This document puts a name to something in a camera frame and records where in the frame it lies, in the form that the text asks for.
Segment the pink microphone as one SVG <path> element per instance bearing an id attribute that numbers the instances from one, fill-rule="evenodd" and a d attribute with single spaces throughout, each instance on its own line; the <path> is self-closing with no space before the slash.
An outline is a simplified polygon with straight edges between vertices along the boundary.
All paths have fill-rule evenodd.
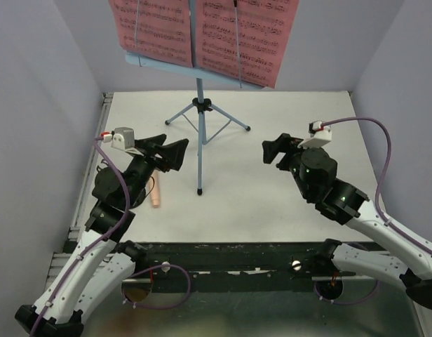
<path id="1" fill-rule="evenodd" d="M 158 171 L 154 171 L 149 180 L 149 196 L 151 205 L 157 209 L 161 206 L 160 187 L 158 182 Z"/>

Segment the blue music stand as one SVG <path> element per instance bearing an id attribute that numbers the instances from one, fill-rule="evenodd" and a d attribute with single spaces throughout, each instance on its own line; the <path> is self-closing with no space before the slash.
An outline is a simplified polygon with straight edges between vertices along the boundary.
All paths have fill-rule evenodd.
<path id="1" fill-rule="evenodd" d="M 125 56 L 126 62 L 131 65 L 137 65 L 139 67 L 150 67 L 156 70 L 163 70 L 166 72 L 173 72 L 177 74 L 183 74 L 185 76 L 193 77 L 196 79 L 196 92 L 197 96 L 192 100 L 192 102 L 185 108 L 180 110 L 178 113 L 173 115 L 171 118 L 165 120 L 165 125 L 170 125 L 174 120 L 179 117 L 184 117 L 189 124 L 198 133 L 198 150 L 197 150 L 197 194 L 202 195 L 203 193 L 203 147 L 207 145 L 211 140 L 213 140 L 217 135 L 219 135 L 229 124 L 235 123 L 242 127 L 245 131 L 250 131 L 251 127 L 241 120 L 235 118 L 233 115 L 224 111 L 222 108 L 218 107 L 211 99 L 204 97 L 203 90 L 203 80 L 213 80 L 221 81 L 228 84 L 237 84 L 238 81 L 234 78 L 217 74 L 209 70 L 204 70 L 201 67 L 192 65 L 191 67 L 185 67 L 181 65 L 176 65 L 170 62 L 163 62 L 160 60 L 155 60 L 147 56 L 142 56 L 140 54 L 126 52 Z M 195 126 L 189 118 L 185 115 L 189 110 L 196 108 L 198 114 L 198 125 Z M 227 122 L 218 131 L 216 131 L 211 137 L 207 137 L 206 130 L 206 120 L 205 113 L 216 111 L 216 113 L 227 118 Z"/>

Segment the black microphone stand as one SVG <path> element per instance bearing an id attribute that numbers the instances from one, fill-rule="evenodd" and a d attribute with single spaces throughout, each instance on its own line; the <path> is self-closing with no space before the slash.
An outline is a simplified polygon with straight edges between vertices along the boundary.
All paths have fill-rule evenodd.
<path id="1" fill-rule="evenodd" d="M 102 159 L 96 168 L 97 174 L 94 180 L 95 186 L 92 195 L 106 204 L 117 209 L 124 210 L 126 198 L 123 188 L 114 171 L 109 167 L 107 161 Z M 130 164 L 124 172 L 120 172 L 128 188 L 130 198 L 130 209 L 135 209 L 145 200 L 147 196 L 146 186 L 150 180 L 150 173 L 136 174 L 130 172 Z"/>

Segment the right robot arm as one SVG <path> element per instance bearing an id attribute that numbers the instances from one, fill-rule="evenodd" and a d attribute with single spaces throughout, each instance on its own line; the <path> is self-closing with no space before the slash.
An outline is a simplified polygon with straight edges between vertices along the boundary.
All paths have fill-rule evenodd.
<path id="1" fill-rule="evenodd" d="M 304 149 L 302 139 L 287 133 L 262 142 L 263 162 L 292 174 L 309 204 L 329 220 L 355 230 L 386 250 L 386 254 L 356 249 L 326 239 L 313 257 L 322 275 L 354 272 L 402 289 L 419 305 L 432 310 L 432 242 L 420 237 L 388 214 L 380 214 L 376 203 L 363 191 L 337 178 L 337 162 L 321 147 Z"/>

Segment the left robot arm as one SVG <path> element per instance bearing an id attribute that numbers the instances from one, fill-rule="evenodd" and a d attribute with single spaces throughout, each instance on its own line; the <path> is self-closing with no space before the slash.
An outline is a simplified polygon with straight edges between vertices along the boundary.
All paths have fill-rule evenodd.
<path id="1" fill-rule="evenodd" d="M 16 321 L 30 336 L 80 336 L 99 304 L 128 277 L 147 269 L 146 251 L 122 242 L 155 171 L 179 171 L 189 141 L 166 144 L 160 134 L 137 139 L 128 127 L 101 133 L 93 146 L 106 167 L 95 177 L 96 203 L 79 243 L 61 271 L 32 305 L 21 305 Z"/>

